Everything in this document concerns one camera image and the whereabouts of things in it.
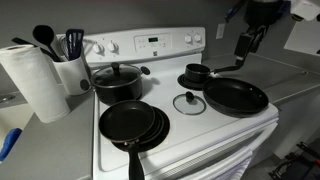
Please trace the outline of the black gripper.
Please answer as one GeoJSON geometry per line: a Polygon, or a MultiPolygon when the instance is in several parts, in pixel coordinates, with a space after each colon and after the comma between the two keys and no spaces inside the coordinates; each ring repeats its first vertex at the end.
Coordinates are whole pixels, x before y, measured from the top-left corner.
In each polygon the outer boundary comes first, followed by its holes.
{"type": "Polygon", "coordinates": [[[267,31],[268,27],[262,25],[250,26],[245,33],[241,33],[234,51],[236,59],[245,60],[249,53],[256,53],[267,31]]]}

